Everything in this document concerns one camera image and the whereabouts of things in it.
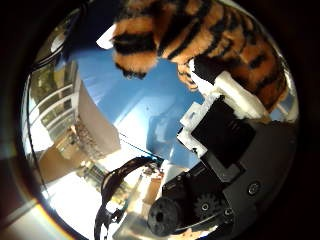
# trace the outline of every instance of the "screw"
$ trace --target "screw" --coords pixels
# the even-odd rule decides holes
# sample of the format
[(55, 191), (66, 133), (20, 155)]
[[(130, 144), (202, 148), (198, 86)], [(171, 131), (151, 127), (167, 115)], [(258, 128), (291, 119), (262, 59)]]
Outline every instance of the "screw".
[(259, 192), (260, 187), (261, 185), (258, 181), (251, 183), (248, 187), (248, 194), (250, 196), (256, 195)]
[(224, 215), (230, 216), (231, 214), (232, 214), (232, 209), (231, 208), (227, 208), (226, 210), (224, 210)]
[(209, 209), (209, 204), (208, 203), (204, 203), (202, 206), (201, 206), (201, 209), (203, 211), (207, 211)]

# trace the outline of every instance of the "tiger stripe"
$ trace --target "tiger stripe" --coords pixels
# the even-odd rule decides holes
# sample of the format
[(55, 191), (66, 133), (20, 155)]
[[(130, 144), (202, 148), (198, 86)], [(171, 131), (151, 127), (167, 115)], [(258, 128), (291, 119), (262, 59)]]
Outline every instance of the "tiger stripe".
[(217, 0), (124, 0), (116, 17), (114, 61), (124, 74), (142, 76), (157, 57), (177, 63), (178, 78), (194, 91), (190, 59), (226, 67), (267, 110), (286, 89), (281, 62), (258, 23)]

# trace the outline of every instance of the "mechanical part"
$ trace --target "mechanical part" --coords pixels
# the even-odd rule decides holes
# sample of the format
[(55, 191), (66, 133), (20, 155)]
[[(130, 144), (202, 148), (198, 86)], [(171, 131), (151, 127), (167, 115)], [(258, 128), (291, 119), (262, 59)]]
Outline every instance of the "mechanical part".
[(248, 194), (250, 196), (256, 195), (259, 192), (260, 187), (261, 185), (258, 181), (251, 183), (248, 187)]
[(173, 234), (181, 224), (180, 206), (170, 198), (159, 198), (149, 211), (148, 225), (152, 233), (164, 237)]
[(221, 210), (220, 200), (213, 194), (202, 194), (197, 198), (195, 204), (195, 214), (200, 220), (211, 217), (215, 212)]

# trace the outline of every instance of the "black cable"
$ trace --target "black cable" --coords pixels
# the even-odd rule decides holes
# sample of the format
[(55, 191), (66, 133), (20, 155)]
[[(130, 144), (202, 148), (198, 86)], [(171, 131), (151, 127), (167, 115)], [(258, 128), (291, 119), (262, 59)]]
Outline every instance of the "black cable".
[(101, 183), (102, 203), (95, 219), (95, 240), (100, 240), (102, 225), (104, 225), (108, 231), (109, 225), (122, 214), (121, 210), (117, 210), (114, 213), (109, 212), (106, 209), (106, 205), (111, 200), (116, 190), (120, 187), (123, 179), (132, 171), (152, 162), (155, 162), (155, 159), (151, 157), (135, 157), (106, 175)]

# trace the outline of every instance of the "black gear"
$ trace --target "black gear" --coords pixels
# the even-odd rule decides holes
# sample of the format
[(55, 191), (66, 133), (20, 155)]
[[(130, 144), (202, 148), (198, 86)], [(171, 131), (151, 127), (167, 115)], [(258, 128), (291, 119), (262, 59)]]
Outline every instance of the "black gear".
[(196, 216), (204, 220), (221, 209), (221, 202), (215, 195), (206, 193), (197, 198), (194, 206)]

